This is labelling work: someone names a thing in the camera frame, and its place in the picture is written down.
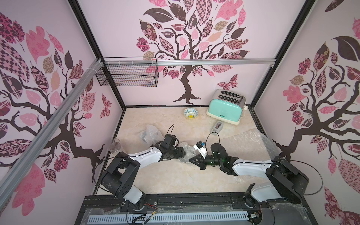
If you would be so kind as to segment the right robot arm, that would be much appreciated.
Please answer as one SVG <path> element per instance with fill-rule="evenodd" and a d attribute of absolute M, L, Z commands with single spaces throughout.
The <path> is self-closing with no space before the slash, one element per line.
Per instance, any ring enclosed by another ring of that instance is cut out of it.
<path fill-rule="evenodd" d="M 189 162 L 201 170 L 207 166 L 218 166 L 227 175 L 266 179 L 262 184 L 250 184 L 243 194 L 243 201 L 248 208 L 255 208 L 258 203 L 273 199 L 302 203 L 309 178 L 287 160 L 276 157 L 274 160 L 251 161 L 232 157 L 219 142 L 211 146 L 211 155 L 204 142 L 198 142 L 194 148 L 199 154 Z"/>

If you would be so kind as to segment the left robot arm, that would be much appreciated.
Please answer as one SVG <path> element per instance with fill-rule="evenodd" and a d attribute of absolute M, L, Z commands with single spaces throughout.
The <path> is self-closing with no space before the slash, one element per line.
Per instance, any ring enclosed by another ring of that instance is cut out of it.
<path fill-rule="evenodd" d="M 164 149 L 155 146 L 130 155 L 120 152 L 107 166 L 99 182 L 116 198 L 127 200 L 141 208 L 144 205 L 145 194 L 134 185 L 138 171 L 160 161 L 184 158 L 185 155 L 182 147 Z"/>

